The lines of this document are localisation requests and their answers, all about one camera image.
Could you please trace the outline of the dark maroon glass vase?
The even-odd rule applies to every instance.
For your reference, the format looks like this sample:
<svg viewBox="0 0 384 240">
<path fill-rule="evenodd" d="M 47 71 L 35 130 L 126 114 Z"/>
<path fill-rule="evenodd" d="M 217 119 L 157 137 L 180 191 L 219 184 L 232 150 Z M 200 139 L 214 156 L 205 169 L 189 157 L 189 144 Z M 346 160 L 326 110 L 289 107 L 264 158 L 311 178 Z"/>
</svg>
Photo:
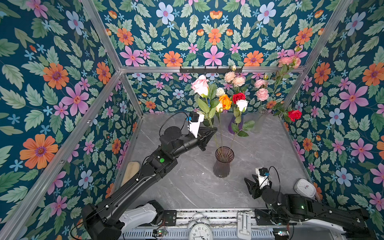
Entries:
<svg viewBox="0 0 384 240">
<path fill-rule="evenodd" d="M 218 178 L 226 178 L 230 174 L 231 162 L 235 158 L 233 150 L 229 147 L 219 147 L 215 152 L 216 162 L 213 172 Z"/>
</svg>

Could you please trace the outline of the cream white rose stem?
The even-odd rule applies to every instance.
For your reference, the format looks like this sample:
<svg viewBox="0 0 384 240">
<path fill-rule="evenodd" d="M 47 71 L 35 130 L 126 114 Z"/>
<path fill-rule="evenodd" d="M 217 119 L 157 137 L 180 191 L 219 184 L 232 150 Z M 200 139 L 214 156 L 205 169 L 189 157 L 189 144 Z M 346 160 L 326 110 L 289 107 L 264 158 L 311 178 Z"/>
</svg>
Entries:
<svg viewBox="0 0 384 240">
<path fill-rule="evenodd" d="M 221 148 L 223 146 L 223 137 L 222 137 L 222 126 L 221 126 L 221 113 L 223 112 L 223 104 L 221 102 L 218 103 L 218 105 L 216 106 L 216 117 L 218 119 L 218 129 L 219 129 L 219 140 L 220 140 L 220 143 L 219 143 L 219 148 Z"/>
</svg>

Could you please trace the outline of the orange rose flower stem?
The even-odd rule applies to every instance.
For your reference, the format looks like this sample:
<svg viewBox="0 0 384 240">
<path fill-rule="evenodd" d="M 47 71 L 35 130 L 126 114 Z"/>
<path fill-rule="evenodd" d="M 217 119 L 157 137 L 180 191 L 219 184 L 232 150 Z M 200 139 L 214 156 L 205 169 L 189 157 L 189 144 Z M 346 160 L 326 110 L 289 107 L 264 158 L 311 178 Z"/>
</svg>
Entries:
<svg viewBox="0 0 384 240">
<path fill-rule="evenodd" d="M 229 110 L 232 106 L 232 101 L 227 95 L 220 96 L 219 101 L 222 105 L 223 110 Z"/>
</svg>

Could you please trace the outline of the white rosebud flower stem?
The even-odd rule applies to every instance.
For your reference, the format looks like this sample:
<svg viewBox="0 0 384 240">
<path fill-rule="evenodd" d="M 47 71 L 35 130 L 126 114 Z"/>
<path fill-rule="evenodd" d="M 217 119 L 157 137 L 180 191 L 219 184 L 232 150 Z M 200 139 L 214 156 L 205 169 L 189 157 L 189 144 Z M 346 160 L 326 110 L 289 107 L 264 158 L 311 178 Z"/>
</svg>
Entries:
<svg viewBox="0 0 384 240">
<path fill-rule="evenodd" d="M 217 88 L 217 90 L 216 90 L 216 96 L 218 97 L 218 98 L 220 98 L 221 96 L 223 96 L 223 95 L 225 95 L 226 94 L 226 92 L 225 92 L 225 90 L 223 89 L 223 88 Z"/>
</svg>

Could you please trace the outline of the large red rose stem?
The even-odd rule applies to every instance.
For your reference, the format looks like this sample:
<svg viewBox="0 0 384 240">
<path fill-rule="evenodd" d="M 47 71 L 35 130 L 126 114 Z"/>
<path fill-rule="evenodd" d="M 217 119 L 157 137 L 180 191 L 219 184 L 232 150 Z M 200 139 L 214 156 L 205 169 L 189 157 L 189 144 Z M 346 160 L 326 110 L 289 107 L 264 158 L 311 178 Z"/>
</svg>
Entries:
<svg viewBox="0 0 384 240">
<path fill-rule="evenodd" d="M 245 100 L 246 95 L 244 93 L 238 93 L 233 95 L 233 103 L 236 104 L 237 101 Z"/>
</svg>

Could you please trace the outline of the clear ribbed glass vase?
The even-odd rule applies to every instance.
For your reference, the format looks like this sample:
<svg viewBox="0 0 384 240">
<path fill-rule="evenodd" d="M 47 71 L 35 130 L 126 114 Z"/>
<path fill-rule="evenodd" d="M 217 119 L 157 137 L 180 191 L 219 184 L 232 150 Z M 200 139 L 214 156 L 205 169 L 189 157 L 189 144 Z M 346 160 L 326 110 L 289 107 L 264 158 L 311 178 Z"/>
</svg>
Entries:
<svg viewBox="0 0 384 240">
<path fill-rule="evenodd" d="M 255 125 L 253 128 L 253 132 L 255 134 L 258 134 L 262 130 L 264 122 L 265 122 L 267 116 L 271 113 L 271 111 L 272 110 L 270 110 L 266 107 L 258 108 L 256 117 L 255 117 Z"/>
</svg>

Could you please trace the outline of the cream rose flower bunch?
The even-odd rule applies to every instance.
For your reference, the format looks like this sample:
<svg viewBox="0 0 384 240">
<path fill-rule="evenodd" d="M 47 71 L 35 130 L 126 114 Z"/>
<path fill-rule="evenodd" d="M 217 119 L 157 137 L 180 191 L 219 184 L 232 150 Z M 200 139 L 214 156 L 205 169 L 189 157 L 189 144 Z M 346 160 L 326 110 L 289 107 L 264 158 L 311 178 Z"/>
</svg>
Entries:
<svg viewBox="0 0 384 240">
<path fill-rule="evenodd" d="M 246 77 L 237 72 L 236 66 L 229 68 L 229 71 L 224 75 L 224 80 L 227 84 L 233 86 L 235 93 L 244 93 L 246 91 Z"/>
</svg>

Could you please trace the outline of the pink carnation flower stem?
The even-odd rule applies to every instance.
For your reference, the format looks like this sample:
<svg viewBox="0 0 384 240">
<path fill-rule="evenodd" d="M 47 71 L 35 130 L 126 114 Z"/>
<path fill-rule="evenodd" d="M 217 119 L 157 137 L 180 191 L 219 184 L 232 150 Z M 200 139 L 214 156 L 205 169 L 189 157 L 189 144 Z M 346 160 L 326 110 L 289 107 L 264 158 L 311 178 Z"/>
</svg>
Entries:
<svg viewBox="0 0 384 240">
<path fill-rule="evenodd" d="M 257 90 L 256 91 L 256 96 L 258 101 L 264 102 L 268 99 L 269 97 L 269 91 L 268 91 L 268 80 L 269 77 L 268 75 L 264 75 L 262 79 L 259 79 L 255 81 L 254 87 Z"/>
</svg>

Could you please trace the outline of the red rose flower stem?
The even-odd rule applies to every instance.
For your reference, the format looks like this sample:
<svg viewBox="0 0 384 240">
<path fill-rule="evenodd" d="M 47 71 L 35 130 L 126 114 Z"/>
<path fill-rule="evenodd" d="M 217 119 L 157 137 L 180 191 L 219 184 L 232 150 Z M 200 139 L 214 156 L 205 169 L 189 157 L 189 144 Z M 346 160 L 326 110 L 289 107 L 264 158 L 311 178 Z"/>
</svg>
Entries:
<svg viewBox="0 0 384 240">
<path fill-rule="evenodd" d="M 287 123 L 295 122 L 302 117 L 302 112 L 300 110 L 294 110 L 292 107 L 285 107 L 284 102 L 277 103 L 272 107 L 274 116 L 278 116 Z"/>
</svg>

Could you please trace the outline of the pink bud flower stem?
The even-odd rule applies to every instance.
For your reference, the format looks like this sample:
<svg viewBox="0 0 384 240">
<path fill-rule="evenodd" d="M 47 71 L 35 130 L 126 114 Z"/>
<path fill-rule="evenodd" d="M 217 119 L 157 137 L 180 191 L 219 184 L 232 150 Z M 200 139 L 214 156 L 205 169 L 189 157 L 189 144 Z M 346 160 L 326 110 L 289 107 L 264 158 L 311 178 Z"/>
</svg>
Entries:
<svg viewBox="0 0 384 240">
<path fill-rule="evenodd" d="M 297 45 L 294 49 L 287 51 L 287 55 L 280 57 L 278 61 L 279 69 L 271 74 L 272 79 L 268 80 L 272 86 L 272 109 L 277 108 L 278 105 L 282 105 L 284 100 L 284 94 L 287 90 L 287 82 L 293 76 L 293 70 L 296 70 L 302 63 L 302 58 L 308 53 L 303 51 L 303 45 Z"/>
</svg>

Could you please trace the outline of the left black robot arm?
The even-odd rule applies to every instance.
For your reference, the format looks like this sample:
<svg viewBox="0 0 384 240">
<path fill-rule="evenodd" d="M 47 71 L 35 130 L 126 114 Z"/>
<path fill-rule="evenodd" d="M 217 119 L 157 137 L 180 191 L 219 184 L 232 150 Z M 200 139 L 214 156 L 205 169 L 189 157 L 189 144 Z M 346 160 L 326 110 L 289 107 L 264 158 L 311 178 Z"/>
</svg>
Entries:
<svg viewBox="0 0 384 240">
<path fill-rule="evenodd" d="M 129 210 L 129 206 L 149 187 L 165 177 L 177 158 L 199 147 L 205 151 L 216 127 L 201 127 L 196 134 L 182 135 L 181 129 L 167 128 L 160 136 L 159 147 L 151 153 L 141 169 L 122 187 L 97 205 L 82 209 L 83 225 L 92 240 L 117 240 L 123 232 L 144 224 L 157 226 L 164 218 L 164 208 L 155 200 Z"/>
</svg>

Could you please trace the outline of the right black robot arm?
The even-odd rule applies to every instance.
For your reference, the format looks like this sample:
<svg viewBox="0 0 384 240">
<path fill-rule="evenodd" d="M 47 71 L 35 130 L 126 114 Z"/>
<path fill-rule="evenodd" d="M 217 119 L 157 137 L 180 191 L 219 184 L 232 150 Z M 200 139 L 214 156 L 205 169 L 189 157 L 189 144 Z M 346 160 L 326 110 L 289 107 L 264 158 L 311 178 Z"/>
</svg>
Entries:
<svg viewBox="0 0 384 240">
<path fill-rule="evenodd" d="M 311 198 L 295 194 L 282 194 L 271 188 L 268 179 L 252 181 L 244 178 L 253 199 L 262 198 L 266 209 L 255 209 L 259 226 L 287 226 L 293 223 L 307 223 L 338 231 L 348 240 L 375 240 L 376 234 L 366 220 L 368 211 L 364 209 L 340 210 L 324 205 Z"/>
</svg>

